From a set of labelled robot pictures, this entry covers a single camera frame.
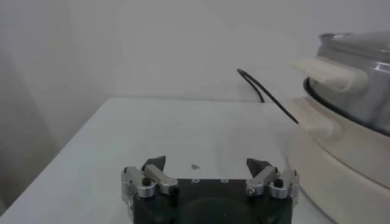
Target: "metal bracket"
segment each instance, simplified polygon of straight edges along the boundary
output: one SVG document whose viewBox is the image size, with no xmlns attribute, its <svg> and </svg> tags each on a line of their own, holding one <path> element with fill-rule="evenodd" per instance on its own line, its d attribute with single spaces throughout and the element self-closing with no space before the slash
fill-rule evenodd
<svg viewBox="0 0 390 224">
<path fill-rule="evenodd" d="M 160 186 L 161 193 L 168 195 L 177 195 L 179 193 L 177 179 L 167 176 L 155 165 L 146 165 L 144 174 Z"/>
<path fill-rule="evenodd" d="M 245 192 L 250 197 L 262 195 L 264 193 L 265 187 L 269 184 L 269 182 L 276 178 L 277 169 L 272 166 L 267 166 L 254 178 L 246 180 Z"/>
<path fill-rule="evenodd" d="M 298 204 L 299 175 L 295 170 L 286 169 L 280 177 L 269 185 L 271 197 L 284 199 L 290 196 L 293 205 Z"/>
<path fill-rule="evenodd" d="M 138 194 L 141 198 L 154 196 L 155 183 L 143 175 L 135 166 L 126 167 L 122 171 L 122 199 Z"/>
</svg>

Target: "pot handle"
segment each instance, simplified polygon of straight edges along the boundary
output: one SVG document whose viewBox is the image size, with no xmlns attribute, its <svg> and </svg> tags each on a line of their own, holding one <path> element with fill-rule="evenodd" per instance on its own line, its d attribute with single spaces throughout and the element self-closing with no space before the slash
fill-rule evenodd
<svg viewBox="0 0 390 224">
<path fill-rule="evenodd" d="M 342 127 L 323 115 L 310 103 L 309 97 L 291 99 L 286 109 L 299 121 L 299 125 L 317 140 L 336 140 L 342 136 Z"/>
<path fill-rule="evenodd" d="M 363 70 L 323 57 L 295 61 L 292 66 L 337 92 L 360 91 L 368 84 L 368 75 Z"/>
</svg>

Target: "stainless steel pot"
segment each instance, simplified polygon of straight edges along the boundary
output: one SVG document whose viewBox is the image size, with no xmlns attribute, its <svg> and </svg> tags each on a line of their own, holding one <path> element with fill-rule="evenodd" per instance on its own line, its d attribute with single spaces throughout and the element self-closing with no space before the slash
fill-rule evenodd
<svg viewBox="0 0 390 224">
<path fill-rule="evenodd" d="M 336 113 L 390 136 L 390 31 L 325 33 L 319 38 L 317 61 L 298 66 L 312 73 L 304 84 L 308 94 Z"/>
</svg>

